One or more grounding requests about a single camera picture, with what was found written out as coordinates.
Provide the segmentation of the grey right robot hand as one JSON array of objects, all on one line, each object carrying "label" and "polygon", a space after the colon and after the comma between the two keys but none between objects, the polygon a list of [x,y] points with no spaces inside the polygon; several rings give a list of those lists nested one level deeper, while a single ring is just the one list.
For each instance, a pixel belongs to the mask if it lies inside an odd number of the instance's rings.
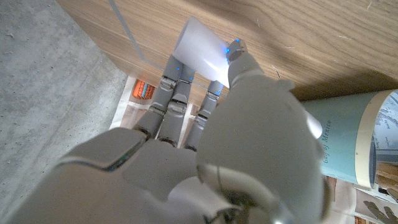
[{"label": "grey right robot hand", "polygon": [[179,149],[154,125],[78,145],[8,223],[320,223],[330,191],[322,145],[293,83],[265,76],[231,44],[229,94],[199,145]]}]

